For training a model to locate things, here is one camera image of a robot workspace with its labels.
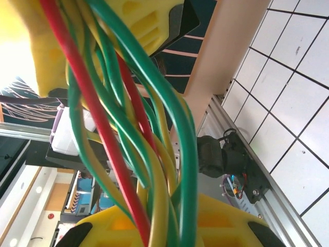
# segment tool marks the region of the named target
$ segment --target white wall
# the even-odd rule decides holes
[[[55,168],[41,168],[26,200],[6,235],[2,246],[10,246],[12,241],[16,241],[17,244],[15,246],[18,247],[26,247],[28,245],[40,214],[42,213],[52,190],[56,175],[57,170]],[[11,207],[9,199],[10,198],[7,197],[2,207],[4,207],[5,204],[7,205],[6,208]]]
[[[54,214],[53,219],[48,219],[49,214]],[[51,240],[56,229],[57,223],[60,220],[60,211],[42,211],[39,221],[34,229],[34,232],[29,241],[28,247],[48,247],[51,244]]]

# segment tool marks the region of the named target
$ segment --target bright light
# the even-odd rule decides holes
[[[0,88],[10,85],[16,76],[35,82],[35,68],[30,44],[24,41],[0,43]]]
[[[17,245],[17,239],[13,238],[10,243],[9,243],[10,247],[14,247]]]
[[[41,191],[42,191],[42,187],[41,187],[41,186],[39,186],[39,187],[36,188],[36,192],[37,192],[38,194],[40,194]]]

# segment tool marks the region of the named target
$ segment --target yellow plastic bracket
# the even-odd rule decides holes
[[[184,0],[106,2],[150,55],[168,38],[170,11],[183,4]],[[61,0],[61,3],[74,25],[78,42],[83,42],[82,19],[75,0]],[[109,28],[99,21],[114,41]],[[39,0],[0,1],[0,56],[4,71],[14,70],[14,76],[22,77],[41,97],[46,97],[53,89],[67,88],[65,57],[48,25]]]
[[[266,223],[251,214],[200,194],[195,247],[262,247],[248,226]],[[80,247],[143,247],[138,231],[116,206],[91,215],[78,224],[90,222],[93,228]]]

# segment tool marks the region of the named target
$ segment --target grout line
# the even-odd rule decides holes
[[[273,168],[271,169],[271,171],[269,172],[269,174],[272,174],[272,172],[274,171],[274,169],[276,169],[276,167],[279,165],[279,163],[283,160],[284,156],[286,156],[286,154],[289,152],[289,150],[293,147],[293,145],[297,142],[297,138],[295,138],[295,140],[293,141],[293,143],[287,148],[287,150],[283,153],[283,155],[281,156],[281,158],[279,158],[278,162],[273,166]]]
[[[310,206],[308,206],[301,214],[300,217],[303,217],[315,204],[318,203],[327,193],[329,192],[329,188],[326,189]]]
[[[289,66],[287,66],[287,65],[285,65],[285,64],[283,64],[283,63],[281,63],[281,62],[279,62],[279,61],[277,61],[277,60],[275,60],[275,59],[273,59],[273,58],[271,58],[270,56],[265,55],[265,54],[262,53],[261,51],[258,51],[258,50],[256,50],[256,49],[250,47],[250,49],[253,49],[253,50],[256,51],[256,52],[259,52],[260,54],[266,56],[266,57],[269,58],[269,59],[272,59],[273,61],[275,61],[275,62],[277,62],[277,63],[283,65],[283,66],[286,67],[286,68],[289,68],[289,69],[292,70],[292,72],[293,72],[292,75],[290,76],[290,78],[288,79],[287,83],[284,85],[283,89],[281,90],[280,94],[278,95],[277,99],[275,100],[275,102],[274,102],[274,104],[272,105],[272,107],[271,107],[271,109],[269,110],[269,112],[273,109],[274,105],[277,103],[278,99],[280,98],[280,96],[282,95],[283,91],[285,90],[285,88],[286,88],[287,85],[289,84],[289,81],[290,81],[291,78],[293,77],[294,73],[297,73],[297,74],[299,74],[299,75],[301,75],[301,76],[304,76],[305,78],[308,79],[307,76],[303,75],[302,73],[297,72],[297,69],[298,69],[299,65],[302,63],[303,59],[305,58],[305,56],[306,56],[307,52],[309,51],[310,47],[311,47],[311,46],[313,45],[313,43],[315,42],[316,38],[318,37],[319,33],[320,33],[321,30],[323,29],[323,27],[324,27],[324,25],[326,24],[326,22],[327,22],[327,21],[325,21],[325,22],[323,23],[323,25],[322,25],[322,27],[320,28],[319,32],[318,32],[317,35],[314,37],[313,41],[311,42],[311,44],[309,45],[308,49],[306,50],[304,56],[302,57],[302,59],[300,60],[300,62],[298,63],[298,65],[296,66],[296,69],[292,69],[291,67],[289,67]],[[315,81],[314,79],[312,79],[311,81],[316,82],[317,84],[323,86],[323,87],[326,88],[326,89],[329,89],[329,87],[327,87],[327,86],[325,86],[325,85],[323,85],[323,84],[321,84],[321,83]],[[265,119],[263,120],[263,122],[261,123],[261,125],[259,126],[259,128],[256,130],[256,132],[255,132],[254,136],[251,138],[249,144],[252,142],[252,140],[254,139],[254,137],[256,136],[256,134],[258,133],[258,131],[259,131],[259,129],[261,128],[261,126],[263,125]]]
[[[242,63],[241,63],[241,66],[240,66],[240,68],[239,68],[239,70],[238,70],[238,72],[237,72],[237,74],[236,74],[235,78],[237,78],[237,76],[239,75],[239,73],[240,73],[240,70],[241,70],[241,68],[242,68],[243,64],[245,63],[245,61],[246,61],[246,58],[247,58],[247,56],[248,56],[249,52],[250,52],[250,49],[248,49],[248,50],[247,50],[247,54],[246,54],[246,56],[244,57],[244,59],[243,59],[243,61],[242,61]]]
[[[257,34],[258,34],[259,30],[261,30],[262,25],[263,25],[263,23],[264,23],[264,21],[265,21],[265,18],[266,18],[266,16],[267,16],[267,13],[268,13],[268,10],[266,10],[266,13],[265,13],[265,15],[264,15],[264,18],[262,19],[262,22],[260,23],[260,25],[259,25],[259,27],[258,27],[258,29],[257,29],[257,31],[256,31],[256,34],[255,34],[253,40],[251,41],[250,46],[253,45],[253,42],[255,41],[255,39],[256,39],[256,37],[257,37]]]
[[[228,96],[228,94],[231,92],[231,90],[232,90],[232,87],[233,87],[233,85],[234,85],[234,82],[235,82],[235,80],[233,79],[232,80],[232,82],[229,84],[229,87],[227,88],[227,92],[225,92],[225,94],[224,94],[224,99],[223,99],[223,102],[222,102],[222,106],[224,106],[224,104],[225,104],[225,102],[226,102],[226,99],[227,99],[227,96]]]
[[[271,3],[269,4],[268,8],[270,8],[273,4],[274,0],[271,1]]]
[[[315,14],[306,14],[306,13],[299,13],[299,12],[294,12],[294,11],[286,11],[286,10],[271,9],[271,8],[268,8],[267,10],[268,11],[274,11],[274,12],[280,12],[280,13],[295,14],[295,15],[301,15],[301,16],[307,16],[307,17],[313,17],[313,18],[328,20],[328,16],[321,16],[321,15],[315,15]]]
[[[280,38],[281,38],[281,36],[282,36],[284,30],[286,29],[286,27],[287,27],[287,25],[288,25],[288,23],[289,23],[291,17],[292,17],[292,14],[290,15],[290,17],[289,17],[289,19],[288,19],[286,25],[285,25],[284,28],[282,29],[282,32],[280,33],[280,35],[279,35],[279,37],[278,37],[278,39],[277,39],[277,41],[276,41],[276,43],[275,43],[275,45],[274,45],[272,51],[270,52],[269,56],[266,56],[266,57],[267,57],[267,60],[266,60],[266,62],[264,63],[264,66],[262,67],[261,71],[259,72],[259,74],[258,74],[258,76],[257,76],[257,78],[256,78],[256,81],[254,82],[252,88],[250,89],[250,92],[248,92],[248,96],[247,96],[245,102],[243,103],[242,107],[240,108],[240,110],[239,110],[239,112],[238,112],[238,114],[237,114],[235,120],[233,121],[234,123],[235,123],[235,121],[237,120],[238,116],[240,115],[240,112],[241,112],[242,108],[243,108],[244,105],[246,104],[246,101],[247,101],[247,99],[249,98],[249,95],[250,95],[251,91],[252,91],[253,88],[255,87],[255,85],[256,85],[256,83],[257,83],[257,81],[258,81],[258,79],[259,79],[259,76],[262,74],[262,72],[263,72],[263,70],[264,70],[264,68],[265,68],[265,66],[266,66],[266,64],[267,64],[267,62],[268,62],[268,60],[269,60],[269,57],[271,56],[271,54],[273,53],[275,47],[277,46],[277,44],[278,44],[278,42],[279,42],[279,40],[280,40]]]
[[[315,84],[318,84],[319,86],[321,86],[321,87],[323,87],[323,88],[329,90],[329,86],[324,85],[324,84],[322,84],[321,82],[319,82],[319,81],[317,81],[317,80],[315,80],[315,79],[313,79],[313,78],[311,78],[311,77],[309,77],[309,76],[307,76],[307,75],[305,75],[305,74],[303,74],[303,73],[297,71],[298,67],[299,67],[300,64],[302,63],[303,59],[306,57],[308,51],[310,50],[311,46],[314,44],[315,40],[316,40],[317,37],[319,36],[319,34],[320,34],[320,32],[322,31],[323,27],[325,26],[326,22],[327,22],[327,20],[322,24],[322,26],[321,26],[321,28],[319,29],[317,35],[315,35],[314,39],[312,40],[311,44],[309,45],[308,49],[306,50],[305,54],[303,55],[303,57],[301,58],[301,60],[299,61],[298,65],[297,65],[297,67],[296,67],[295,69],[293,69],[293,68],[289,67],[288,65],[286,65],[286,64],[284,64],[284,63],[282,63],[282,62],[280,62],[280,61],[278,61],[278,60],[272,58],[272,57],[270,56],[271,54],[270,54],[270,55],[266,55],[266,54],[264,54],[263,52],[261,52],[261,51],[255,49],[255,48],[253,48],[253,47],[250,47],[250,49],[252,49],[252,50],[258,52],[259,54],[261,54],[261,55],[267,57],[268,59],[271,59],[272,61],[274,61],[274,62],[276,62],[276,63],[279,63],[279,64],[282,65],[283,67],[285,67],[285,68],[287,68],[287,69],[293,71],[294,73],[296,73],[296,74],[298,74],[298,75],[300,75],[300,76],[305,77],[306,79],[308,79],[308,80],[314,82]]]
[[[248,92],[244,86],[242,86],[238,81],[236,81],[246,92]],[[323,161],[323,159],[321,159],[310,147],[308,147],[302,140],[300,140],[300,136],[303,134],[303,132],[306,130],[306,128],[310,125],[310,123],[313,121],[313,119],[318,115],[318,113],[321,111],[321,109],[325,106],[325,104],[329,101],[329,96],[324,100],[324,102],[321,104],[321,106],[317,109],[317,111],[314,113],[314,115],[310,118],[310,120],[307,122],[307,124],[304,126],[304,128],[301,130],[301,132],[298,135],[295,135],[284,123],[282,123],[270,110],[268,110],[259,100],[257,100],[251,93],[249,94],[254,100],[256,100],[266,111],[267,111],[267,115],[265,116],[264,120],[262,121],[261,125],[259,126],[259,128],[257,129],[256,133],[259,131],[260,127],[262,126],[263,122],[265,121],[265,119],[268,117],[268,115],[271,115],[276,121],[278,121],[294,138],[295,140],[293,141],[293,143],[288,147],[288,149],[285,151],[285,153],[281,156],[281,158],[279,159],[279,161],[274,165],[274,167],[271,169],[270,174],[274,171],[274,169],[278,166],[278,164],[280,163],[280,161],[284,158],[284,156],[287,154],[287,152],[290,150],[290,148],[293,146],[293,144],[295,144],[296,141],[299,141],[311,154],[313,154],[313,156],[318,159],[326,168],[329,169],[329,165]]]
[[[322,105],[317,109],[317,111],[314,113],[314,115],[310,118],[310,120],[307,122],[307,124],[304,126],[304,128],[302,129],[302,131],[296,136],[296,139],[293,141],[293,143],[289,146],[289,148],[287,149],[287,151],[281,156],[281,158],[279,159],[279,161],[274,165],[274,167],[272,168],[270,174],[272,174],[272,172],[274,171],[274,169],[279,165],[279,163],[281,162],[281,160],[284,158],[284,156],[287,154],[287,152],[291,149],[291,147],[295,144],[296,141],[299,141],[311,154],[313,154],[313,156],[315,158],[317,158],[326,168],[329,169],[329,166],[327,165],[326,162],[324,162],[315,152],[313,152],[313,150],[311,148],[309,148],[301,139],[300,136],[303,134],[303,132],[306,130],[306,128],[310,125],[310,123],[313,121],[313,119],[318,115],[318,113],[320,112],[320,110],[324,107],[324,105],[328,102],[329,100],[329,96],[325,99],[325,101],[322,103]]]

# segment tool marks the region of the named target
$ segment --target black cable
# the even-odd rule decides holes
[[[34,237],[34,238],[31,238],[30,240],[33,240],[33,239],[43,239],[42,237]]]
[[[23,104],[23,105],[32,105],[32,104],[51,104],[56,103],[58,100],[56,98],[14,98],[5,95],[0,95],[0,103],[4,104]]]

